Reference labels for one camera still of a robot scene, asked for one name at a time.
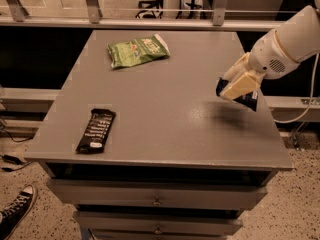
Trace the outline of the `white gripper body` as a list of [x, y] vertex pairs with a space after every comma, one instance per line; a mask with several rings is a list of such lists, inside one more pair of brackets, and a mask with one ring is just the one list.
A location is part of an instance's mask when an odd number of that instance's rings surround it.
[[265, 79], [279, 79], [299, 66], [298, 39], [290, 32], [271, 30], [253, 46], [249, 65]]

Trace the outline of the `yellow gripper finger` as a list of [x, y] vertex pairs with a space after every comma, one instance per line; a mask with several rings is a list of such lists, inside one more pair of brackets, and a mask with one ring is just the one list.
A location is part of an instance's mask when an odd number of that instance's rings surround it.
[[222, 79], [229, 82], [234, 82], [240, 78], [245, 72], [251, 69], [249, 65], [250, 53], [245, 53], [241, 58], [239, 58], [236, 63], [231, 66], [223, 75]]
[[223, 99], [235, 100], [259, 89], [262, 82], [262, 74], [255, 71], [245, 71], [234, 75], [225, 74], [223, 79], [227, 80], [228, 84], [223, 88], [220, 96]]

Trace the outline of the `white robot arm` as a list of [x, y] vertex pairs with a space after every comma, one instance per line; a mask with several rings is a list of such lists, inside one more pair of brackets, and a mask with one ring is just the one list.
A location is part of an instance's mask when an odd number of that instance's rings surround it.
[[260, 88], [264, 79], [282, 78], [320, 52], [320, 0], [304, 7], [262, 36], [220, 79], [216, 94], [236, 100]]

